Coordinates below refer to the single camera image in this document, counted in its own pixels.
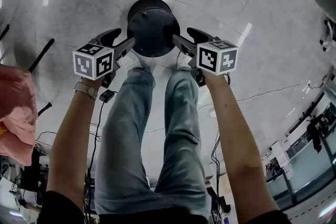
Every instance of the person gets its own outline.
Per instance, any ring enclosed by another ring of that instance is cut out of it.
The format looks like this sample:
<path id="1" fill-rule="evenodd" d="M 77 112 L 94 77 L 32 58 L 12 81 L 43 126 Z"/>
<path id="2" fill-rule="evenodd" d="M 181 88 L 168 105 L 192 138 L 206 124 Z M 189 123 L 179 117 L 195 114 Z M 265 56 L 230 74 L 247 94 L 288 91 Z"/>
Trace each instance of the person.
<path id="1" fill-rule="evenodd" d="M 133 52 L 122 60 L 128 78 L 102 131 L 94 203 L 101 223 L 207 223 L 211 201 L 200 159 L 198 88 L 190 57 L 180 54 L 165 92 L 164 164 L 152 191 L 141 159 L 141 142 L 155 82 Z M 264 178 L 253 135 L 224 76 L 204 72 L 218 119 L 221 146 L 240 223 L 290 223 L 278 210 Z M 96 90 L 101 79 L 82 83 Z M 49 178 L 38 223 L 83 222 L 90 121 L 95 105 L 77 91 L 59 128 L 50 156 Z"/>

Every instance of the jeans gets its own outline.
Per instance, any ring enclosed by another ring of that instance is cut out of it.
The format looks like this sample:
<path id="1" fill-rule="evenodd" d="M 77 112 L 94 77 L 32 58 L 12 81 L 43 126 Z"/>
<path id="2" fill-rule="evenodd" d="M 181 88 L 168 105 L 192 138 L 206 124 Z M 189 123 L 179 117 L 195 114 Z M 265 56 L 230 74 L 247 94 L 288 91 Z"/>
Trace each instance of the jeans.
<path id="1" fill-rule="evenodd" d="M 164 164 L 155 191 L 148 186 L 141 142 L 154 87 L 150 73 L 132 69 L 115 99 L 101 137 L 96 211 L 133 214 L 177 207 L 208 218 L 211 200 L 200 160 L 198 89 L 188 71 L 177 71 L 167 84 Z"/>

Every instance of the shoe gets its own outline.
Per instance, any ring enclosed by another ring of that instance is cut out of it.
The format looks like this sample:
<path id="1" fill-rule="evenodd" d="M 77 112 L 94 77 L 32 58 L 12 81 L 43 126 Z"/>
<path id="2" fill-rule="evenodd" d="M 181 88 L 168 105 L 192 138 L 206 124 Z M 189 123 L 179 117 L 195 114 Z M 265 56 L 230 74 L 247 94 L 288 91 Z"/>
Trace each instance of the shoe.
<path id="1" fill-rule="evenodd" d="M 190 69 L 190 65 L 188 63 L 191 61 L 191 57 L 184 54 L 183 52 L 180 52 L 177 57 L 176 61 L 176 69 L 182 69 L 182 68 L 188 68 Z"/>
<path id="2" fill-rule="evenodd" d="M 132 51 L 129 51 L 123 58 L 121 58 L 120 63 L 121 63 L 122 69 L 126 73 L 133 68 L 143 68 L 142 64 L 140 63 L 139 58 Z"/>

